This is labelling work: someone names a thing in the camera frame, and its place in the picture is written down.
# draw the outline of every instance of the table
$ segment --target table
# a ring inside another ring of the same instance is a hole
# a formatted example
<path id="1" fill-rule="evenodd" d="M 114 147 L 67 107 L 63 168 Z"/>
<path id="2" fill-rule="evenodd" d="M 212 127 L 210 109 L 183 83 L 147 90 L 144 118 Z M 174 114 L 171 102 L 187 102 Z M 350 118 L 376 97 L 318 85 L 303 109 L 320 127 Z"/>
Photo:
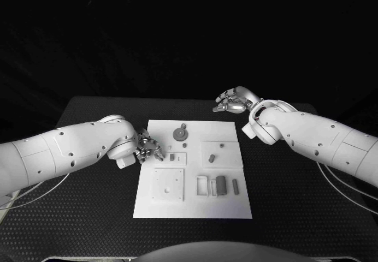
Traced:
<path id="1" fill-rule="evenodd" d="M 248 114 L 212 112 L 209 100 L 73 97 L 56 127 L 122 115 L 134 128 L 148 120 L 233 121 L 243 161 L 252 219 L 132 218 L 139 164 L 118 169 L 106 157 L 70 174 L 40 200 L 10 210 L 0 226 L 0 261 L 46 257 L 137 257 L 197 241 L 238 241 L 281 248 L 307 257 L 350 256 L 378 261 L 378 227 L 367 211 L 334 191 L 315 163 L 242 133 Z M 298 111 L 315 113 L 308 104 Z M 350 176 L 339 177 L 353 185 Z M 30 201 L 59 182 L 49 180 L 17 200 Z M 359 203 L 357 193 L 330 177 Z"/>

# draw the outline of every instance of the cylindrical piece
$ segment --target cylindrical piece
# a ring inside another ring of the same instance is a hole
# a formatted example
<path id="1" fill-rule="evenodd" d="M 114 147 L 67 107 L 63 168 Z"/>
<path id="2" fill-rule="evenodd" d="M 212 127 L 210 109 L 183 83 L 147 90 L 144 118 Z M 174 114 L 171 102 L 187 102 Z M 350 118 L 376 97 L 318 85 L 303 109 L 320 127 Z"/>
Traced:
<path id="1" fill-rule="evenodd" d="M 214 159 L 214 155 L 210 155 L 209 162 L 212 163 Z"/>
<path id="2" fill-rule="evenodd" d="M 238 181 L 232 179 L 233 193 L 238 195 Z"/>
<path id="3" fill-rule="evenodd" d="M 226 195 L 226 178 L 223 176 L 216 177 L 216 195 Z"/>

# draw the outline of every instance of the black table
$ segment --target black table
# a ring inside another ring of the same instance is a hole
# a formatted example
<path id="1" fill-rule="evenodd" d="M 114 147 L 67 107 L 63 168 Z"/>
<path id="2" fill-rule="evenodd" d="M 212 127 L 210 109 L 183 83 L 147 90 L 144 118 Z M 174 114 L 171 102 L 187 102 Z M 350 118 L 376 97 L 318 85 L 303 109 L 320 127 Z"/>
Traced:
<path id="1" fill-rule="evenodd" d="M 40 200 L 8 211 L 0 226 L 0 261 L 46 257 L 137 257 L 196 241 L 239 241 L 281 248 L 307 257 L 350 256 L 378 261 L 378 227 L 367 211 L 334 191 L 315 163 L 284 141 L 272 146 L 242 133 L 248 113 L 212 112 L 213 101 L 75 97 L 57 127 L 122 115 L 134 128 L 151 120 L 233 121 L 242 152 L 252 219 L 132 218 L 139 164 L 118 169 L 106 157 L 70 174 Z M 298 111 L 315 113 L 308 104 Z M 353 185 L 350 176 L 339 177 Z M 59 182 L 47 181 L 15 202 L 37 197 Z M 357 193 L 330 180 L 359 203 Z"/>

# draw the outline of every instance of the robotic hand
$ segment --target robotic hand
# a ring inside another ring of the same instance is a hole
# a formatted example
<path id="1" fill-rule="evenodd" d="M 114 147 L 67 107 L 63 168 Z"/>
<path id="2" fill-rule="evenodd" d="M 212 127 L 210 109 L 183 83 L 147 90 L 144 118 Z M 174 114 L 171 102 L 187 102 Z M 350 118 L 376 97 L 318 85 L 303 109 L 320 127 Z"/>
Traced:
<path id="1" fill-rule="evenodd" d="M 148 132 L 135 131 L 119 115 L 0 144 L 0 197 L 88 167 L 105 154 L 124 168 L 135 163 L 132 153 L 139 163 L 151 155 L 164 158 Z"/>
<path id="2" fill-rule="evenodd" d="M 284 140 L 290 148 L 378 187 L 378 138 L 341 123 L 305 112 L 279 100 L 264 100 L 238 86 L 216 98 L 213 112 L 249 111 L 242 131 L 272 145 Z"/>

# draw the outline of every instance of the robot finger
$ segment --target robot finger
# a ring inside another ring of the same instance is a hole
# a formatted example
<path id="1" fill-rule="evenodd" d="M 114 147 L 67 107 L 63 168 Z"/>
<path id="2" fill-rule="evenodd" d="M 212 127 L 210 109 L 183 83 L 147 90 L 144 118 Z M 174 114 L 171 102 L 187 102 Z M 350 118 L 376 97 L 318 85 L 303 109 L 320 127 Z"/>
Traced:
<path id="1" fill-rule="evenodd" d="M 217 95 L 217 98 L 214 99 L 214 102 L 220 102 L 226 97 L 235 95 L 235 88 L 229 89 L 226 92 L 223 92 L 220 95 Z"/>

